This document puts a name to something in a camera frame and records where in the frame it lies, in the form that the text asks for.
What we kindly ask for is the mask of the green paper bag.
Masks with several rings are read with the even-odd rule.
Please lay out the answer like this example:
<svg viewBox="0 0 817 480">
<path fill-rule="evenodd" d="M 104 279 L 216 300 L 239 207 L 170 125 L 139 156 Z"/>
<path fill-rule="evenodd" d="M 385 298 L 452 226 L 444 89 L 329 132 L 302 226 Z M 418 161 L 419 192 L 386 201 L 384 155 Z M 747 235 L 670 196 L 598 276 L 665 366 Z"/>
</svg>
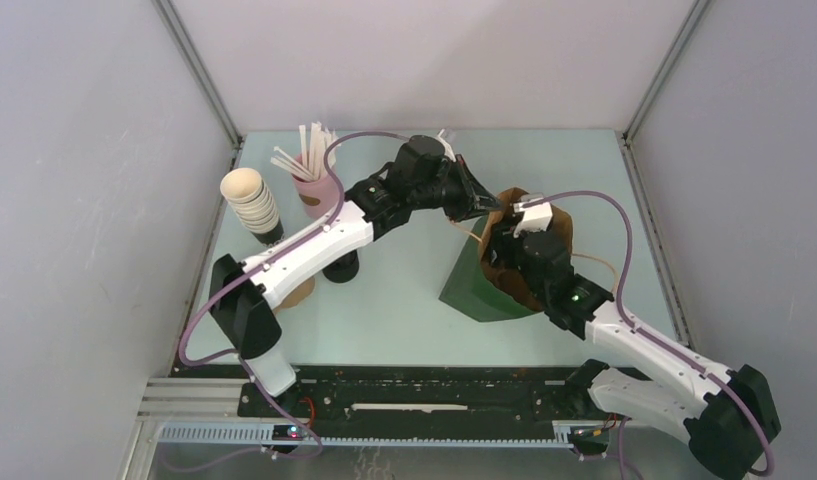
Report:
<svg viewBox="0 0 817 480">
<path fill-rule="evenodd" d="M 515 227 L 512 203 L 527 191 L 512 187 L 499 194 L 503 211 L 490 213 L 469 232 L 465 244 L 439 295 L 439 300 L 480 323 L 501 322 L 546 315 L 567 331 L 584 326 L 596 310 L 615 300 L 614 291 L 578 273 L 572 259 L 573 220 L 551 204 L 553 219 L 546 231 L 531 232 L 525 240 L 527 258 L 534 270 L 530 280 L 517 272 L 494 276 L 488 263 L 492 228 Z"/>
</svg>

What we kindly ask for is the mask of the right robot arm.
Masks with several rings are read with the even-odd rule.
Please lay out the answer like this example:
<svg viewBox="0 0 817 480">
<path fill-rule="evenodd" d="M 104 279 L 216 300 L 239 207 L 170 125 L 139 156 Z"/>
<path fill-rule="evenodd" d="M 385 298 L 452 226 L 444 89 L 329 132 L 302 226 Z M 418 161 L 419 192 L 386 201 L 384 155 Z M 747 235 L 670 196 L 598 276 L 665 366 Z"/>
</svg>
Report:
<svg viewBox="0 0 817 480">
<path fill-rule="evenodd" d="M 486 255 L 492 266 L 522 278 L 551 323 L 646 375 L 638 380 L 586 361 L 565 392 L 572 414 L 590 418 L 603 410 L 641 422 L 686 445 L 720 479 L 772 473 L 771 443 L 781 423 L 761 372 L 731 369 L 651 329 L 610 291 L 576 273 L 552 231 L 495 226 Z"/>
</svg>

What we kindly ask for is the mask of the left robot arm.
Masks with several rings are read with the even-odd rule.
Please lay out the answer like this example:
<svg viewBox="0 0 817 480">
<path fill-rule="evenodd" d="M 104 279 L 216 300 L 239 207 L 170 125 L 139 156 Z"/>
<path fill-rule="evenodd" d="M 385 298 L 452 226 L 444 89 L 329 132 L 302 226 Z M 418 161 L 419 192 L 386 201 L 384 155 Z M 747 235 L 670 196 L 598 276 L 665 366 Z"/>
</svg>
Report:
<svg viewBox="0 0 817 480">
<path fill-rule="evenodd" d="M 503 208 L 462 156 L 426 135 L 403 138 L 393 160 L 338 195 L 328 213 L 294 236 L 245 260 L 225 255 L 214 264 L 208 311 L 276 416 L 296 411 L 300 390 L 279 346 L 274 307 L 318 272 L 406 224 L 415 211 L 440 209 L 462 222 Z"/>
</svg>

